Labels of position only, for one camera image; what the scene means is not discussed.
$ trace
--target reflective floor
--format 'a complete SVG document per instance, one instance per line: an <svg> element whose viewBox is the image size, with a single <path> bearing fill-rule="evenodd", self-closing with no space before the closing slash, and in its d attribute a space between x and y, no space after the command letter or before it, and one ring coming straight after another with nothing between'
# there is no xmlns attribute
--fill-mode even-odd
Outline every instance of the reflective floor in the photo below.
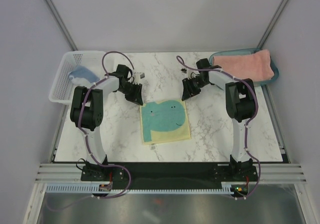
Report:
<svg viewBox="0 0 320 224"><path fill-rule="evenodd" d="M60 208L84 194L46 194L48 205ZM305 223L293 186L260 185L247 200L207 194L127 194L85 199L63 211L42 205L38 223Z"/></svg>

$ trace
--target teal plastic basket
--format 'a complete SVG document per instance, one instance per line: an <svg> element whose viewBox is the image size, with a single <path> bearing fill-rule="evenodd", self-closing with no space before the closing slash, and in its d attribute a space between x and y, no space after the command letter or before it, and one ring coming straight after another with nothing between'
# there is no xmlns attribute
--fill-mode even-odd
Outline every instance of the teal plastic basket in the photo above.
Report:
<svg viewBox="0 0 320 224"><path fill-rule="evenodd" d="M217 52L217 53L214 53L213 55L210 56L209 63L212 64L212 59L214 56L251 55L256 52L259 52L260 50L261 49L252 48L252 49L230 50L230 51ZM255 82L255 85L267 85L267 84L274 82L279 77L279 70L276 67L272 58L270 58L270 67L271 67L272 71L274 72L274 76L270 80Z"/></svg>

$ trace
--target white laundry basket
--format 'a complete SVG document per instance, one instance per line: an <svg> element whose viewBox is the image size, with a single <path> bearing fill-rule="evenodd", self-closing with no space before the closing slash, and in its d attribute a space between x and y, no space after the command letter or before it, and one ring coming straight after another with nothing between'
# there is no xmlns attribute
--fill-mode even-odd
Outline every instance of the white laundry basket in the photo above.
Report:
<svg viewBox="0 0 320 224"><path fill-rule="evenodd" d="M74 85L68 77L68 73L77 65L82 65L94 72L100 79L104 77L102 68L102 57L105 54L103 51L73 51L64 54L58 71L55 75L50 93L49 100L65 105L71 105L74 90ZM106 68L113 69L113 58L108 55L105 58L104 64Z"/></svg>

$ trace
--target orange towel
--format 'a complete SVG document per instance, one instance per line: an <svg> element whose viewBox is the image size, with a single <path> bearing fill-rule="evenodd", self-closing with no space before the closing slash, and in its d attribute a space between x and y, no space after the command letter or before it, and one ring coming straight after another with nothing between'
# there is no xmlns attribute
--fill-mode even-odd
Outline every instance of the orange towel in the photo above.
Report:
<svg viewBox="0 0 320 224"><path fill-rule="evenodd" d="M239 78L250 78L254 82L270 80L275 74L270 67L269 50L252 55L215 56L213 65L219 65L229 74Z"/></svg>

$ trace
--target white marble table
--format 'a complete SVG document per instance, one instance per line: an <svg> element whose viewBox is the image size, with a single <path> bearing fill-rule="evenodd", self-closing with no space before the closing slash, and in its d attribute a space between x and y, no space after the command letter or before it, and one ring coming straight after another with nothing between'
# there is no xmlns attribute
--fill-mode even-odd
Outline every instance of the white marble table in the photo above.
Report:
<svg viewBox="0 0 320 224"><path fill-rule="evenodd" d="M144 102L179 99L186 74L176 61L181 55L186 64L208 58L212 52L128 54L142 79ZM128 64L114 54L114 65ZM282 161L279 145L261 87L255 88L259 112L252 126L251 153L260 161ZM104 103L101 124L103 148L109 161L229 161L233 146L232 121L226 113L225 94L216 86L205 86L201 93L186 100L191 140L145 146L141 139L139 106L111 93ZM86 157L83 136L70 121L70 109L63 126L55 161L77 161Z"/></svg>

